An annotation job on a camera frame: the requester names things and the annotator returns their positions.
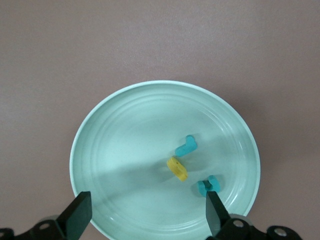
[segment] teal toy piece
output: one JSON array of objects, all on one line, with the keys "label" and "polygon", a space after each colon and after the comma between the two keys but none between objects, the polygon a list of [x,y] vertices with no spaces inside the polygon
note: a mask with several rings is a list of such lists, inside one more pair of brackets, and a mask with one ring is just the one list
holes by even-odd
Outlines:
[{"label": "teal toy piece", "polygon": [[185,144],[183,144],[182,146],[179,146],[176,150],[175,150],[175,155],[177,157],[182,157],[184,155],[187,155],[191,152],[193,152],[194,150],[196,150],[198,147],[195,138],[192,135],[188,135],[185,137]]},{"label": "teal toy piece", "polygon": [[197,187],[199,193],[204,197],[207,196],[207,192],[215,191],[219,193],[221,191],[220,183],[218,179],[213,175],[208,176],[208,180],[198,181]]}]

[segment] plastic piece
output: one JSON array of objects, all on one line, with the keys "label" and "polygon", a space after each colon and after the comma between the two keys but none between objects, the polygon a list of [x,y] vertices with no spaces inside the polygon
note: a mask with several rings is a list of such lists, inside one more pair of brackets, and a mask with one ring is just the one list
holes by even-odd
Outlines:
[{"label": "plastic piece", "polygon": [[186,168],[175,157],[171,157],[166,164],[171,172],[173,172],[173,174],[176,175],[181,182],[188,178],[188,172]]},{"label": "plastic piece", "polygon": [[215,191],[219,193],[221,191],[220,183],[218,179],[213,175],[208,176],[208,180],[198,181],[197,187],[199,193],[204,197],[207,196],[207,192]]},{"label": "plastic piece", "polygon": [[177,157],[182,157],[184,155],[187,155],[194,150],[196,150],[198,147],[195,138],[192,135],[188,135],[185,137],[185,144],[182,146],[179,146],[175,149],[175,155]]}]

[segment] yellow toy piece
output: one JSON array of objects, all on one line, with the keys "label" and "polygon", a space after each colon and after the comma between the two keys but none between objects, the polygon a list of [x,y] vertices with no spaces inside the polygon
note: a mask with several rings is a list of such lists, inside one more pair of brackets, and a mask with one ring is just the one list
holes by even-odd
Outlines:
[{"label": "yellow toy piece", "polygon": [[175,157],[171,157],[166,164],[171,172],[173,172],[173,174],[176,175],[181,182],[188,178],[188,172],[186,168]]}]

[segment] brown table surface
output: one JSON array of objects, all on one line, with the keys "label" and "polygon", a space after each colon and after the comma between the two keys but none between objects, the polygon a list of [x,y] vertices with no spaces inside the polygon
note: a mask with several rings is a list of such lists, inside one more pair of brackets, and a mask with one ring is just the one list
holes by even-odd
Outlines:
[{"label": "brown table surface", "polygon": [[[148,80],[230,103],[261,157],[253,224],[319,238],[318,0],[0,1],[0,226],[19,234],[59,214],[82,120]],[[90,224],[81,239],[106,238]]]}]

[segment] plate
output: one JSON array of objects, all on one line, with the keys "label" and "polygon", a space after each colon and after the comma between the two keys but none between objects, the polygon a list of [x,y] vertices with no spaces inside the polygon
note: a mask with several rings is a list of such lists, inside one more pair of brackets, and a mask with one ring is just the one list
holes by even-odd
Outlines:
[{"label": "plate", "polygon": [[[188,178],[167,167],[179,158]],[[84,119],[70,154],[75,195],[91,191],[91,223],[111,240],[194,240],[211,235],[197,181],[214,175],[229,213],[247,215],[260,182],[260,159],[245,121],[224,100],[179,81],[147,81],[101,101]]]}]

